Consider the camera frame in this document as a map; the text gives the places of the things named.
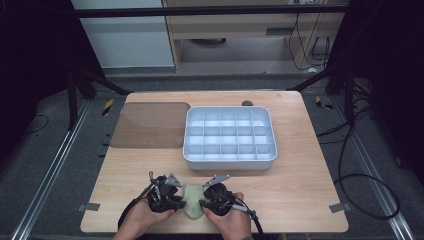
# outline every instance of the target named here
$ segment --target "person's right hand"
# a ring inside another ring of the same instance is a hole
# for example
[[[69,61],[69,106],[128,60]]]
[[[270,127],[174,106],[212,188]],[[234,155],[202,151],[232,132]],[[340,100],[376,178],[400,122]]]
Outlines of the person's right hand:
[[[243,193],[234,193],[236,201],[243,200]],[[215,224],[224,240],[242,240],[252,236],[250,216],[246,212],[232,208],[225,216],[215,215],[211,210],[203,208],[209,221]]]

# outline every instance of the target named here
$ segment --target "gray tape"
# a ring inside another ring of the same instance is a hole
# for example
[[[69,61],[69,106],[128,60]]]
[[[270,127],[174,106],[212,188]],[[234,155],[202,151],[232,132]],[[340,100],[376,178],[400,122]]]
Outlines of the gray tape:
[[[78,212],[85,212],[86,210],[90,211],[98,211],[100,208],[100,204],[98,203],[87,203],[87,204],[80,204],[77,207]]]
[[[350,211],[352,210],[352,206],[349,203],[337,203],[330,206],[330,210],[332,213],[340,212],[340,211]]]

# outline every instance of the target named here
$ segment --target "wooden table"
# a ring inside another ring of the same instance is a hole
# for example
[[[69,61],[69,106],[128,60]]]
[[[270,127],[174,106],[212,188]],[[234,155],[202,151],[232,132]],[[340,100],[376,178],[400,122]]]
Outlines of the wooden table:
[[[98,211],[86,211],[84,232],[116,232],[126,205],[155,176],[174,173],[182,183],[202,184],[215,174],[231,175],[228,190],[241,191],[246,204],[257,211],[265,233],[345,232],[344,212],[332,213],[339,203],[327,165],[315,136],[303,99],[298,92],[149,92],[133,93],[130,102],[187,102],[190,106],[240,106],[250,100],[271,115],[278,156],[265,171],[193,171],[182,148],[142,149],[109,147],[90,198]],[[252,222],[252,231],[256,227]],[[158,224],[151,233],[216,233],[206,217],[190,220],[183,211]]]

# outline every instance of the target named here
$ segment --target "white storage box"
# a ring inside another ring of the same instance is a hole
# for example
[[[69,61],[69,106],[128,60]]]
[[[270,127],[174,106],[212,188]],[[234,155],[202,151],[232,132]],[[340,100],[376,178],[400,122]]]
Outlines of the white storage box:
[[[266,108],[193,107],[187,112],[183,155],[193,170],[265,170],[277,156]]]

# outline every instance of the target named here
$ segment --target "floor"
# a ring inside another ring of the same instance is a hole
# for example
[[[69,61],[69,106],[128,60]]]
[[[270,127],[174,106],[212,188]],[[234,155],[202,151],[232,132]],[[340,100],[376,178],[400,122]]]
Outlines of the floor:
[[[316,52],[320,53],[322,49],[324,47],[319,43]],[[284,39],[280,38],[227,39],[223,44],[185,41],[178,73],[111,77],[110,80],[133,91],[285,89],[320,71],[322,61],[315,62],[317,65],[312,69],[298,70],[291,61]],[[325,84],[324,79],[302,92],[317,133],[344,122],[343,94],[326,96]],[[11,156],[13,164],[2,170],[0,239],[10,239],[13,234],[24,236],[22,239],[103,239],[112,236],[112,233],[93,235],[81,232],[79,224],[83,212],[76,210],[89,200],[106,154],[108,138],[125,101],[125,96],[100,85],[96,85],[96,89],[95,100],[79,97],[78,105],[86,111],[81,112],[84,121],[78,131],[73,132],[74,136],[69,136],[71,133],[67,130],[66,92],[59,92],[39,104],[37,116]],[[327,107],[317,105],[316,96],[320,96]],[[114,105],[107,116],[102,116],[105,103],[111,98]],[[374,111],[367,101],[358,100],[356,106],[356,127],[345,147],[343,173],[371,174],[384,180],[399,198],[400,214],[390,220],[378,220],[354,206],[353,210],[346,212],[350,228],[344,234],[288,233],[274,236],[276,239],[424,239],[424,211],[421,207],[424,187],[410,169],[396,166],[395,155],[380,130],[380,120],[373,118]],[[319,137],[333,179],[338,177],[343,146],[340,140],[346,136],[346,130],[341,128]],[[69,138],[72,147],[61,148],[64,139]],[[63,156],[61,162],[56,161],[58,152]],[[393,197],[380,184],[351,178],[344,185],[349,196],[364,210],[378,216],[394,211]],[[47,186],[47,191],[38,191],[40,186]],[[339,184],[336,188],[341,202],[348,202]]]

